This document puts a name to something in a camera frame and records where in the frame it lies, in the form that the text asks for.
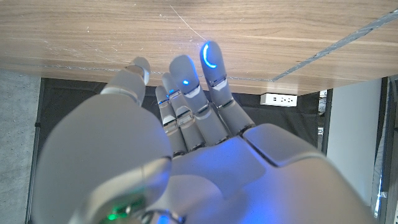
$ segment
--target gray wall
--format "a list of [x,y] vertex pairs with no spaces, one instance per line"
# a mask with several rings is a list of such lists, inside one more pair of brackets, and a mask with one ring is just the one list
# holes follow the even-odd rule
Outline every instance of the gray wall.
[[0,70],[0,223],[25,222],[40,77]]
[[333,90],[327,157],[371,203],[381,79]]

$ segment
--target black backdrop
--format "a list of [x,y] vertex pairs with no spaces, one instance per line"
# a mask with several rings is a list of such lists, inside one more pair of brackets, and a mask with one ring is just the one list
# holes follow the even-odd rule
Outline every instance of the black backdrop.
[[[100,93],[105,83],[45,78],[40,116],[38,156],[54,126],[89,97]],[[255,124],[272,123],[317,147],[319,93],[299,96],[297,106],[284,108],[260,105],[259,95],[233,94]],[[155,87],[148,86],[142,107],[160,119]]]

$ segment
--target white plastic casing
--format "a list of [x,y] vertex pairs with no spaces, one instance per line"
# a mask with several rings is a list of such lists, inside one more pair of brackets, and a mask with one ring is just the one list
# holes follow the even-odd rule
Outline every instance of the white plastic casing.
[[297,106],[297,96],[266,93],[261,95],[260,104],[271,106]]

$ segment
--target wooden table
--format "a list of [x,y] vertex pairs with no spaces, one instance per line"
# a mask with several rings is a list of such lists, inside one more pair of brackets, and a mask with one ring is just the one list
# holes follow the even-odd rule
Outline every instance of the wooden table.
[[[233,91],[302,95],[398,74],[397,8],[396,0],[0,0],[0,68],[107,82],[144,56],[150,85],[159,85],[180,54],[203,75],[200,47],[215,40]],[[385,15],[393,21],[355,33]]]

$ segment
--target robotic hand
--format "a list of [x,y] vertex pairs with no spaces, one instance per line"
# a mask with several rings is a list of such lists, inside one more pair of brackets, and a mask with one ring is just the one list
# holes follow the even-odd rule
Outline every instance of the robotic hand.
[[181,55],[156,89],[162,123],[140,107],[144,58],[52,131],[37,167],[35,223],[374,223],[311,145],[254,123],[234,101],[221,50],[200,52],[212,103]]

